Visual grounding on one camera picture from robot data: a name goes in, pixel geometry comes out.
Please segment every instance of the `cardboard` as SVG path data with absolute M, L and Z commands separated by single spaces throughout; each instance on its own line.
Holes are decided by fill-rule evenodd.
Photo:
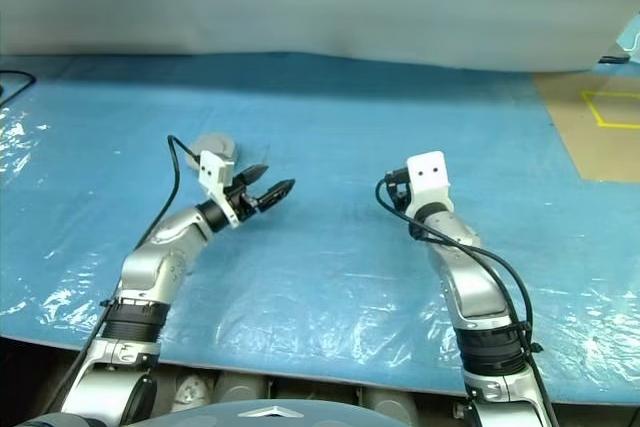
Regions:
M 583 179 L 640 183 L 640 79 L 591 74 L 534 79 Z

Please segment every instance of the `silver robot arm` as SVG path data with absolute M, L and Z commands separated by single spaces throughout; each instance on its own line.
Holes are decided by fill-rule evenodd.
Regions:
M 281 181 L 259 198 L 246 187 L 267 167 L 253 166 L 233 177 L 233 163 L 208 151 L 200 154 L 199 181 L 209 200 L 162 222 L 127 256 L 102 333 L 91 343 L 61 411 L 97 419 L 107 427 L 148 418 L 156 385 L 158 338 L 171 304 L 198 254 L 216 232 L 238 227 L 263 212 L 293 187 Z
M 470 247 L 478 234 L 454 212 L 442 152 L 411 157 L 407 168 L 389 172 L 387 192 L 395 209 Z M 405 184 L 406 189 L 398 189 Z M 411 225 L 414 238 L 429 240 Z M 429 243 L 432 265 L 456 332 L 462 376 L 470 402 L 460 414 L 484 427 L 552 427 L 538 379 L 525 353 L 508 303 L 494 279 L 474 259 L 446 243 Z

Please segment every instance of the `yellow square marking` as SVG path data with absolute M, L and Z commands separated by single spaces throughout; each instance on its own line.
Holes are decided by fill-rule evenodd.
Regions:
M 593 103 L 593 98 L 597 95 L 602 95 L 606 97 L 630 97 L 632 99 L 640 99 L 640 94 L 636 94 L 635 92 L 593 92 L 590 90 L 583 90 L 580 92 L 582 94 L 582 98 L 589 106 L 589 110 L 593 114 L 598 123 L 598 127 L 608 128 L 608 129 L 637 129 L 640 130 L 640 124 L 633 123 L 625 123 L 625 122 L 606 122 L 598 109 Z

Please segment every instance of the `black wire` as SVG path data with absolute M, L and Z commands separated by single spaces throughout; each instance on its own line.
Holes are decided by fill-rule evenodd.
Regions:
M 24 75 L 25 77 L 27 77 L 27 83 L 24 84 L 22 87 L 20 87 L 18 90 L 16 90 L 15 92 L 13 92 L 11 95 L 9 95 L 6 99 L 2 99 L 0 101 L 0 107 L 3 107 L 4 105 L 8 104 L 9 102 L 11 102 L 13 99 L 15 99 L 18 95 L 20 95 L 22 92 L 24 92 L 25 90 L 27 90 L 29 87 L 31 87 L 33 84 L 35 84 L 37 82 L 38 79 L 36 79 L 36 76 L 33 74 L 30 74 L 29 72 L 24 72 L 22 70 L 7 70 L 7 69 L 3 69 L 0 70 L 0 74 L 16 74 L 16 75 Z
M 640 414 L 640 407 L 637 407 L 636 411 L 631 416 L 631 420 L 629 421 L 629 425 L 627 427 L 633 427 L 633 424 L 635 424 L 636 420 L 638 420 L 638 415 L 639 414 Z
M 165 201 L 164 205 L 162 206 L 162 209 L 160 209 L 160 212 L 158 213 L 158 215 L 156 215 L 156 217 L 153 219 L 151 224 L 149 224 L 149 227 L 147 227 L 147 230 L 145 230 L 142 237 L 140 237 L 140 240 L 136 244 L 136 247 L 135 247 L 136 249 L 139 248 L 142 244 L 144 244 L 144 242 L 147 240 L 151 232 L 153 232 L 153 230 L 157 227 L 160 220 L 162 220 L 162 217 L 164 217 L 164 215 L 167 213 L 167 210 L 169 210 L 169 208 L 171 207 L 171 204 L 173 203 L 173 200 L 175 199 L 178 193 L 178 189 L 180 188 L 180 164 L 178 163 L 178 156 L 176 154 L 176 147 L 174 144 L 178 144 L 180 148 L 182 148 L 189 156 L 191 156 L 196 161 L 196 163 L 199 163 L 199 157 L 196 154 L 194 154 L 177 137 L 173 135 L 169 135 L 167 137 L 167 143 L 169 144 L 169 153 L 171 154 L 171 162 L 173 164 L 173 174 L 174 174 L 173 188 L 171 189 L 171 193 L 169 194 L 169 197 Z M 115 296 L 116 296 L 117 290 L 118 290 L 118 286 L 116 285 L 116 288 L 114 289 L 111 296 L 109 297 L 109 300 L 101 303 L 101 305 L 104 306 L 104 310 L 102 311 L 102 314 L 98 318 L 96 324 L 93 326 L 93 330 L 85 340 L 82 346 L 82 349 L 80 349 L 80 352 L 78 352 L 78 355 L 73 360 L 73 363 L 69 366 L 69 368 L 65 372 L 65 375 L 62 377 L 62 379 L 60 379 L 60 382 L 58 382 L 58 385 L 53 391 L 51 398 L 49 399 L 49 401 L 46 403 L 44 407 L 43 414 L 51 412 L 51 410 L 56 406 L 57 402 L 60 400 L 61 394 L 67 391 L 69 383 L 73 380 L 74 376 L 78 373 L 78 370 L 82 366 L 82 362 L 84 361 L 85 357 L 87 356 L 87 352 L 91 347 L 91 343 L 97 337 L 98 333 L 100 332 L 100 328 L 104 324 L 107 316 L 109 315 L 109 312 L 111 311 L 113 304 L 115 303 Z
M 396 210 L 392 205 L 386 203 L 382 199 L 382 197 L 380 195 L 380 189 L 382 188 L 384 183 L 385 183 L 385 179 L 381 179 L 376 184 L 375 196 L 376 196 L 376 200 L 378 201 L 378 203 L 385 210 L 391 212 L 393 215 L 395 215 L 396 217 L 401 218 L 402 220 L 408 222 L 409 224 L 414 225 L 414 226 L 424 230 L 428 234 L 440 239 L 440 241 L 437 241 L 437 239 L 428 239 L 429 242 L 433 242 L 433 240 L 436 240 L 436 242 L 433 242 L 433 243 L 439 243 L 439 244 L 443 244 L 443 245 L 456 247 L 461 252 L 464 252 L 471 259 L 476 261 L 478 263 L 478 265 L 480 265 L 480 267 L 482 267 L 489 274 L 489 276 L 493 279 L 493 281 L 496 283 L 496 285 L 498 286 L 498 289 L 500 290 L 500 292 L 502 293 L 502 296 L 505 299 L 505 302 L 507 303 L 507 311 L 509 313 L 509 318 L 511 319 L 511 322 L 516 326 L 516 333 L 517 333 L 517 335 L 519 337 L 521 345 L 524 348 L 524 354 L 525 354 L 525 356 L 526 356 L 526 358 L 527 358 L 527 360 L 529 362 L 529 365 L 531 366 L 531 370 L 533 371 L 533 375 L 534 375 L 534 377 L 536 379 L 536 382 L 538 384 L 538 387 L 540 389 L 540 395 L 542 396 L 542 402 L 544 404 L 545 411 L 547 412 L 547 416 L 549 417 L 549 420 L 551 421 L 551 424 L 553 425 L 553 427 L 559 427 L 558 419 L 556 418 L 555 412 L 553 410 L 553 406 L 551 405 L 551 399 L 549 398 L 549 394 L 547 392 L 546 387 L 544 386 L 544 382 L 542 380 L 542 376 L 540 375 L 540 371 L 538 370 L 538 366 L 537 366 L 537 364 L 536 364 L 536 362 L 535 362 L 535 360 L 533 358 L 532 352 L 531 352 L 531 342 L 529 340 L 530 337 L 531 337 L 531 329 L 529 329 L 528 332 L 523 332 L 523 330 L 520 327 L 518 327 L 520 325 L 520 319 L 518 319 L 518 314 L 516 312 L 515 306 L 513 305 L 513 299 L 511 298 L 511 294 L 509 293 L 509 290 L 507 289 L 506 285 L 504 284 L 504 282 L 502 281 L 500 276 L 497 274 L 497 272 L 489 264 L 487 264 L 481 257 L 476 255 L 476 253 L 477 254 L 481 254 L 481 255 L 485 255 L 485 256 L 491 258 L 492 260 L 500 263 L 501 265 L 503 265 L 507 269 L 507 271 L 510 274 L 512 274 L 512 275 L 516 274 L 514 276 L 514 280 L 515 280 L 516 284 L 518 285 L 518 288 L 521 290 L 522 297 L 525 300 L 525 306 L 527 307 L 527 318 L 531 317 L 531 320 L 533 320 L 533 308 L 531 306 L 531 299 L 530 299 L 529 294 L 527 292 L 526 286 L 524 285 L 524 282 L 522 281 L 522 278 L 516 273 L 515 269 L 506 260 L 504 260 L 502 257 L 494 254 L 493 252 L 489 252 L 488 250 L 480 249 L 479 247 L 473 247 L 473 246 L 468 246 L 468 245 L 461 244 L 460 242 L 456 241 L 452 237 L 449 237 L 448 235 L 444 234 L 443 232 L 440 232 L 439 230 L 433 229 L 433 228 L 429 227 L 428 225 L 423 224 L 422 222 L 418 222 L 417 220 L 409 217 L 408 215 Z

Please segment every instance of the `floor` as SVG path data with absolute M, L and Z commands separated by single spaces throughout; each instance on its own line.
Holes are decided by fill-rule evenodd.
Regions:
M 11 385 L 3 389 L 0 404 L 1 427 L 10 427 L 39 415 L 51 390 L 66 367 L 73 360 L 73 352 L 42 345 L 27 344 L 0 338 L 2 381 Z M 162 365 L 157 370 L 159 394 L 158 406 L 170 402 L 175 391 L 176 379 L 193 369 Z M 201 371 L 201 375 L 214 376 L 214 371 Z M 273 389 L 280 398 L 314 398 L 353 403 L 356 388 L 349 385 L 307 382 L 292 379 L 274 379 Z M 442 395 L 418 394 L 415 397 L 420 415 L 420 427 L 455 427 L 464 425 L 454 420 L 454 405 L 460 399 Z M 630 424 L 633 407 L 602 405 L 556 405 L 556 413 L 563 427 L 640 427 L 640 418 Z

